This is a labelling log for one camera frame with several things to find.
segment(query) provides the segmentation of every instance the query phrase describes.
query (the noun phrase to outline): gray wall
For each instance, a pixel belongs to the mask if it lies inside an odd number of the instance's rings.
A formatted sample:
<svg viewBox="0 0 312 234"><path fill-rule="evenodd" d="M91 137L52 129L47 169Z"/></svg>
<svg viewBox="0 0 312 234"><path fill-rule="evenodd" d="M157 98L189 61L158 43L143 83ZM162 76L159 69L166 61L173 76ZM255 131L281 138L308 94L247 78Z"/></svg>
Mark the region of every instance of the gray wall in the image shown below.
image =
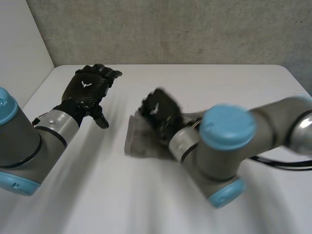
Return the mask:
<svg viewBox="0 0 312 234"><path fill-rule="evenodd" d="M27 0L55 66L279 64L312 93L312 0Z"/></svg>

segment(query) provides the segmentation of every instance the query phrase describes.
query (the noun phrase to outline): light blue joint cap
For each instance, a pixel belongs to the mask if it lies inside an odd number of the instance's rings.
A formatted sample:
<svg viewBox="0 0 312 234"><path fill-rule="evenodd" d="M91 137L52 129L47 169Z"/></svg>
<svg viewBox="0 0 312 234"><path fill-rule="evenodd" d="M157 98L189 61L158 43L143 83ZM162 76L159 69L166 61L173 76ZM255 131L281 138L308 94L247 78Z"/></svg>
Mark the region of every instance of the light blue joint cap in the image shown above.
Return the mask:
<svg viewBox="0 0 312 234"><path fill-rule="evenodd" d="M15 99L6 91L0 87L0 125L5 124L19 109L18 103Z"/></svg>
<svg viewBox="0 0 312 234"><path fill-rule="evenodd" d="M294 98L300 98L304 101L312 101L312 97L308 94L296 94L296 95L293 95L292 97Z"/></svg>
<svg viewBox="0 0 312 234"><path fill-rule="evenodd" d="M203 142L217 150L237 150L256 133L254 117L245 109L227 104L215 105L204 113L199 134Z"/></svg>
<svg viewBox="0 0 312 234"><path fill-rule="evenodd" d="M245 182L242 179L238 179L211 195L208 200L214 207L221 208L238 198L245 190Z"/></svg>
<svg viewBox="0 0 312 234"><path fill-rule="evenodd" d="M0 172L0 188L15 194L31 196L40 187L40 185L41 184L37 182L17 175Z"/></svg>

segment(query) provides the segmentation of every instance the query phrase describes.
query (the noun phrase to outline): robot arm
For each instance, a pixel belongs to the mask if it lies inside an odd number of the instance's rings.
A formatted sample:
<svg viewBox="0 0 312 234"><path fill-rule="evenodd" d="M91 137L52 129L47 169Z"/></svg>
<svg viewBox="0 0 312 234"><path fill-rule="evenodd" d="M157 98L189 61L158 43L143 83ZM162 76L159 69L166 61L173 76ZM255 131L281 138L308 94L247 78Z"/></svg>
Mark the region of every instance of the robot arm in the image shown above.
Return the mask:
<svg viewBox="0 0 312 234"><path fill-rule="evenodd" d="M91 116L103 129L109 124L99 106L122 73L101 64L76 71L60 105L36 119L33 127L17 102L0 88L0 187L32 195Z"/></svg>
<svg viewBox="0 0 312 234"><path fill-rule="evenodd" d="M169 150L217 208L246 189L236 175L243 160L250 157L256 160L254 156L279 146L312 155L312 102L304 98L290 97L250 111L232 105L216 105L204 113L197 130L183 123L180 115L177 121L174 121L174 114L165 115L164 110L169 106L161 106L160 99L170 97L163 91L161 97L154 95L159 92L156 89L150 94L139 111L148 123L154 123L151 124L154 131L166 136L176 132L167 139ZM149 114L153 113L155 103L162 115Z"/></svg>

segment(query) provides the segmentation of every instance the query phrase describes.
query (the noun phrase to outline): gray cloth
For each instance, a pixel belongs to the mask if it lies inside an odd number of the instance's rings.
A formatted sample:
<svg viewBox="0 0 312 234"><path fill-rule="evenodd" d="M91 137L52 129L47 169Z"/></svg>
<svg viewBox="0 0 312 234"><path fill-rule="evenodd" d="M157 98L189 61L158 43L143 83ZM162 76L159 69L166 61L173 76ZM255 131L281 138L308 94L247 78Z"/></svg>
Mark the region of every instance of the gray cloth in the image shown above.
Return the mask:
<svg viewBox="0 0 312 234"><path fill-rule="evenodd" d="M183 114L185 122L194 121L202 116L203 112ZM141 117L138 111L129 118L124 151L128 156L175 160L168 146L162 145L158 141L151 126Z"/></svg>

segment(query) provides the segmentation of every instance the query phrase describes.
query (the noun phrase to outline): white tabletop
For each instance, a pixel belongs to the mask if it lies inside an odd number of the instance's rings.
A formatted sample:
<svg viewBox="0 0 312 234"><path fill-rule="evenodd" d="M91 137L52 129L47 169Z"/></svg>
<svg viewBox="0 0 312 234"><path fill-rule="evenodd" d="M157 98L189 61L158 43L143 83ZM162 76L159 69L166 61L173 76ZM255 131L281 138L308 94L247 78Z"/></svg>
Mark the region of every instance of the white tabletop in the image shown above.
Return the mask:
<svg viewBox="0 0 312 234"><path fill-rule="evenodd" d="M29 119L60 103L77 69L56 68L24 107ZM307 94L275 65L112 65L123 72L103 100L110 128L84 119L80 131L32 197L0 191L4 234L306 234L312 217L311 172L285 172L245 160L247 191L219 210L174 162L124 155L129 115L157 86L183 111L217 103L253 108ZM305 160L279 148L263 154Z"/></svg>

